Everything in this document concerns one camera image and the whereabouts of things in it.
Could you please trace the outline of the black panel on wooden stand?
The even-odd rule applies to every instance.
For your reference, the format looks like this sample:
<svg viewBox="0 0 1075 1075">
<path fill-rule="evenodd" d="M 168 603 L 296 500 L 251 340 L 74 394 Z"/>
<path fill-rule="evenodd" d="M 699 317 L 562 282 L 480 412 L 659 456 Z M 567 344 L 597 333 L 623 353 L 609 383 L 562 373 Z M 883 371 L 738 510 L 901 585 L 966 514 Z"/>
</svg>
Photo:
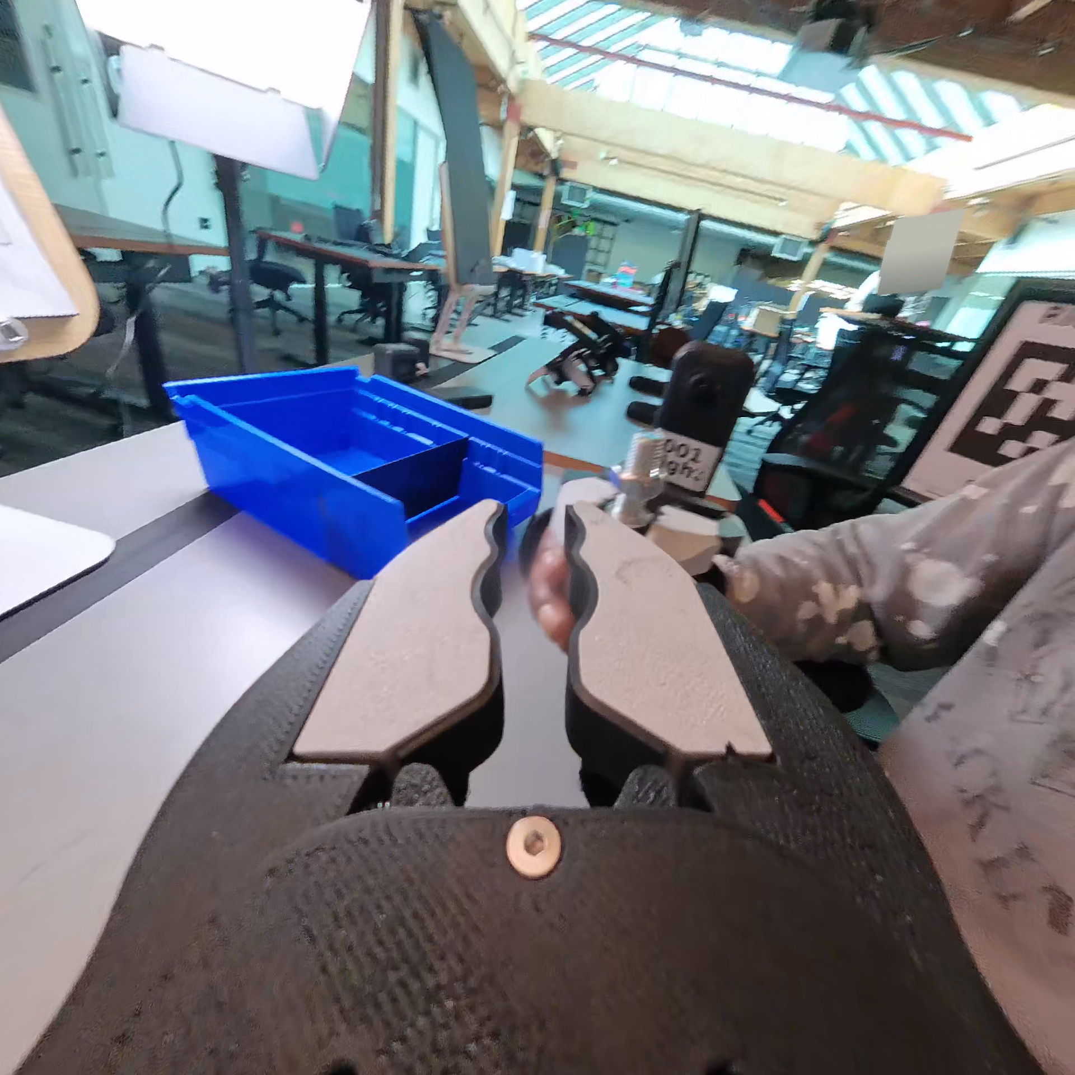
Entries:
<svg viewBox="0 0 1075 1075">
<path fill-rule="evenodd" d="M 438 97 L 445 138 L 438 183 L 448 293 L 438 314 L 429 353 L 475 366 L 487 360 L 490 352 L 465 345 L 465 327 L 478 303 L 494 293 L 497 284 L 476 81 L 464 51 L 436 14 L 416 11 L 413 19 Z"/>
</svg>

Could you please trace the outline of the small black box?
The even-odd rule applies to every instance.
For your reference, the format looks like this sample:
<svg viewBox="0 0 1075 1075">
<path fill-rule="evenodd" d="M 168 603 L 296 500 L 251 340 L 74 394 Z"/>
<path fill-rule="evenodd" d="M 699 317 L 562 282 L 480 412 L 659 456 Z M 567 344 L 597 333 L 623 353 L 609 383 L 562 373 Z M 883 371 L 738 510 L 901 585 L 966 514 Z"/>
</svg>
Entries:
<svg viewBox="0 0 1075 1075">
<path fill-rule="evenodd" d="M 377 343 L 372 348 L 372 373 L 400 384 L 428 377 L 428 346 L 411 342 Z"/>
</svg>

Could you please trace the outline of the person's right forearm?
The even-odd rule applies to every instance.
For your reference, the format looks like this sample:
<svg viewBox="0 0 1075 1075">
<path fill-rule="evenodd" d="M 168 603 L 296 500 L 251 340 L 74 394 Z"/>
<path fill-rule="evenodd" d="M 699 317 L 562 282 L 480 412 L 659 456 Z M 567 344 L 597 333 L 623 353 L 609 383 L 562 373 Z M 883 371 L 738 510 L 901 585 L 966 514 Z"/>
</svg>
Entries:
<svg viewBox="0 0 1075 1075">
<path fill-rule="evenodd" d="M 1029 584 L 1073 579 L 1073 442 L 898 514 L 718 555 L 720 591 L 791 662 L 952 665 Z"/>
</svg>

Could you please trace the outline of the wooden document stand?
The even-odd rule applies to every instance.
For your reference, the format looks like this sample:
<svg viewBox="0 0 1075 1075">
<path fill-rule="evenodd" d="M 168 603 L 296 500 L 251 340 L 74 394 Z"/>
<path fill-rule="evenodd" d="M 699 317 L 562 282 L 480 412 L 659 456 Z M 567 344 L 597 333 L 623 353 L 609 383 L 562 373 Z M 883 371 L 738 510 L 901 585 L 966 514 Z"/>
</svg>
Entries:
<svg viewBox="0 0 1075 1075">
<path fill-rule="evenodd" d="M 94 335 L 99 316 L 94 281 L 2 112 L 2 368 L 73 352 Z M 95 571 L 115 547 L 96 530 L 2 504 L 2 618 Z"/>
</svg>

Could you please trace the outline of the black mesh office chair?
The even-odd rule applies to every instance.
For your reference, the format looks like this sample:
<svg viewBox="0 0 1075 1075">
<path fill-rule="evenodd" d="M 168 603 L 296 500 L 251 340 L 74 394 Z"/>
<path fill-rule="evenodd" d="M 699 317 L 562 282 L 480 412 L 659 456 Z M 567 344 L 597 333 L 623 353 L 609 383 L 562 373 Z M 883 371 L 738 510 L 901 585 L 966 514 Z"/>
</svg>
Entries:
<svg viewBox="0 0 1075 1075">
<path fill-rule="evenodd" d="M 871 514 L 972 371 L 977 342 L 894 318 L 841 330 L 818 390 L 772 440 L 747 499 L 765 535 Z"/>
</svg>

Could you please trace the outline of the black white marker board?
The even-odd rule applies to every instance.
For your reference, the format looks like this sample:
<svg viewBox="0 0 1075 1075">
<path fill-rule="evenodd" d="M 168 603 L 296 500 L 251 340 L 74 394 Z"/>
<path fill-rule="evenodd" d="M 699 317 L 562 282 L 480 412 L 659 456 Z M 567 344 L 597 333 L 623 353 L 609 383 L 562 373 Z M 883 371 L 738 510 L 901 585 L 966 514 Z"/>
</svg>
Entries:
<svg viewBox="0 0 1075 1075">
<path fill-rule="evenodd" d="M 1073 432 L 1073 281 L 1017 280 L 915 438 L 895 492 L 937 500 Z"/>
</svg>

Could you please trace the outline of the white light panel on stand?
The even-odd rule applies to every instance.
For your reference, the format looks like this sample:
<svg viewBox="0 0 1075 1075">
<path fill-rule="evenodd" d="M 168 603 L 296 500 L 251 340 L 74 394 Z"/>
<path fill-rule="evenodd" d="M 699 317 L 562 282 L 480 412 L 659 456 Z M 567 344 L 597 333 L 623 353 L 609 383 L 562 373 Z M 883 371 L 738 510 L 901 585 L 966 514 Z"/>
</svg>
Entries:
<svg viewBox="0 0 1075 1075">
<path fill-rule="evenodd" d="M 241 166 L 318 180 L 373 14 L 369 1 L 80 1 L 115 45 L 116 118 L 206 150 L 223 195 L 236 366 L 258 370 Z"/>
</svg>

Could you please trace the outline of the spare hand-held gripper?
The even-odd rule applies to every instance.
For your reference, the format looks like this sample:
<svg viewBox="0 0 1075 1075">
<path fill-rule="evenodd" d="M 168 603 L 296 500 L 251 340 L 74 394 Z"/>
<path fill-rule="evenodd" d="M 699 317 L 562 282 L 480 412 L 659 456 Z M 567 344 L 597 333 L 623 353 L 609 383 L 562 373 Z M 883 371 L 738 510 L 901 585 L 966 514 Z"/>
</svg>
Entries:
<svg viewBox="0 0 1075 1075">
<path fill-rule="evenodd" d="M 615 378 L 620 361 L 632 353 L 624 331 L 596 312 L 547 311 L 543 327 L 565 331 L 573 342 L 536 369 L 527 388 L 544 381 L 554 387 L 571 384 L 580 398 L 593 395 L 602 379 Z"/>
</svg>

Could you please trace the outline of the silver hex bolt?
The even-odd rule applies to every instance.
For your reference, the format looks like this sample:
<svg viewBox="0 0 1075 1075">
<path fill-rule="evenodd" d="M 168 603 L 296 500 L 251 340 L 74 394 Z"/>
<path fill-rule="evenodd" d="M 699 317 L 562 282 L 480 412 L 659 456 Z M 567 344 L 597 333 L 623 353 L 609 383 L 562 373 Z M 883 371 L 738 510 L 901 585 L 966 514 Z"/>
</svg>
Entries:
<svg viewBox="0 0 1075 1075">
<path fill-rule="evenodd" d="M 639 431 L 624 463 L 618 465 L 617 487 L 625 502 L 644 507 L 665 488 L 665 436 L 659 430 Z"/>
</svg>

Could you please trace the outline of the black monitor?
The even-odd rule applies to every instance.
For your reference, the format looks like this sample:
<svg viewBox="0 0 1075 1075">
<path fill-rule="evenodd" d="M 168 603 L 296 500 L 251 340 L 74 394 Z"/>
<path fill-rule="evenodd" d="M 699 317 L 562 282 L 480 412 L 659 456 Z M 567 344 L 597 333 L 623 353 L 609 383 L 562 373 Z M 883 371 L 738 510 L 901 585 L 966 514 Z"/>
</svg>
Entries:
<svg viewBox="0 0 1075 1075">
<path fill-rule="evenodd" d="M 660 318 L 662 322 L 671 320 L 679 310 L 691 270 L 698 236 L 704 214 L 700 209 L 688 214 L 679 236 L 679 250 L 670 264 L 670 275 L 666 280 L 665 303 L 662 304 Z"/>
</svg>

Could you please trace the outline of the black bin divider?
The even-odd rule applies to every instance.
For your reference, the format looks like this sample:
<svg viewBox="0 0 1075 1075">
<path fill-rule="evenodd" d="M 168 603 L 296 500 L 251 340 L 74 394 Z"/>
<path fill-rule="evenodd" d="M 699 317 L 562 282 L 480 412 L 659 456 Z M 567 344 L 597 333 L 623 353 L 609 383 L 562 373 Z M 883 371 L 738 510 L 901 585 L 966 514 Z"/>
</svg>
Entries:
<svg viewBox="0 0 1075 1075">
<path fill-rule="evenodd" d="M 469 452 L 468 438 L 455 438 L 401 459 L 366 468 L 353 475 L 402 505 L 407 524 L 459 510 L 459 491 Z"/>
</svg>

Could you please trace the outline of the blue plastic bin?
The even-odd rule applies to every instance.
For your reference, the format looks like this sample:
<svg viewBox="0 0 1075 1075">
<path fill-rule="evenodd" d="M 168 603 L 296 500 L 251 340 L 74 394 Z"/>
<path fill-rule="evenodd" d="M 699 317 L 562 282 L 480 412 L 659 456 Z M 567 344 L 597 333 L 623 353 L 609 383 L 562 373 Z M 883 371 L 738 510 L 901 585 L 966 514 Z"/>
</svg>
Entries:
<svg viewBox="0 0 1075 1075">
<path fill-rule="evenodd" d="M 374 577 L 439 525 L 482 500 L 517 527 L 539 505 L 534 438 L 356 367 L 164 384 L 207 489 L 356 579 Z M 459 510 L 407 524 L 401 504 L 353 475 L 469 439 Z"/>
</svg>

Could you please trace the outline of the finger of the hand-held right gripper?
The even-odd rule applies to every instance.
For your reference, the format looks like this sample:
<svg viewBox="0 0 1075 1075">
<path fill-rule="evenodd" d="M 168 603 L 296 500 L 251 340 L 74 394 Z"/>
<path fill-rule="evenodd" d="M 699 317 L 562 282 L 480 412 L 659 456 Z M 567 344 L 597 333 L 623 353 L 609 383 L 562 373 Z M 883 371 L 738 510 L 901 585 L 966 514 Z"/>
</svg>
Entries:
<svg viewBox="0 0 1075 1075">
<path fill-rule="evenodd" d="M 721 553 L 719 521 L 682 507 L 657 508 L 645 536 L 690 576 L 704 576 Z"/>
<path fill-rule="evenodd" d="M 582 477 L 561 484 L 555 503 L 555 526 L 563 527 L 567 508 L 578 504 L 589 504 L 606 512 L 619 494 L 618 488 L 602 477 Z"/>
</svg>

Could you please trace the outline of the person's right hand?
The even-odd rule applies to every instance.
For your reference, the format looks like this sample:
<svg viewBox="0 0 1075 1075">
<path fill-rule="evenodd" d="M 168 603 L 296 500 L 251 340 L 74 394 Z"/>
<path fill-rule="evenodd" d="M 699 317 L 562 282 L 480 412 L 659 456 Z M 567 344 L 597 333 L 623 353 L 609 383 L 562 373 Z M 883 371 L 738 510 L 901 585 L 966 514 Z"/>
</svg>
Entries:
<svg viewBox="0 0 1075 1075">
<path fill-rule="evenodd" d="M 570 602 L 570 564 L 553 530 L 539 538 L 528 570 L 531 613 L 546 637 L 568 653 L 575 617 Z"/>
</svg>

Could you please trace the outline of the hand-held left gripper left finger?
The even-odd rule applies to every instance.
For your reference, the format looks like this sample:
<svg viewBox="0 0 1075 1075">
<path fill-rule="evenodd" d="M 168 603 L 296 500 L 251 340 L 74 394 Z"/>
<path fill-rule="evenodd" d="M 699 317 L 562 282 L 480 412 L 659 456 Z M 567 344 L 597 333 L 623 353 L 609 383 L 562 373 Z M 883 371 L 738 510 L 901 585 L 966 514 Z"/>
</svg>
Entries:
<svg viewBox="0 0 1075 1075">
<path fill-rule="evenodd" d="M 506 506 L 479 501 L 377 574 L 292 747 L 302 762 L 395 774 L 434 766 L 450 787 L 500 744 Z"/>
</svg>

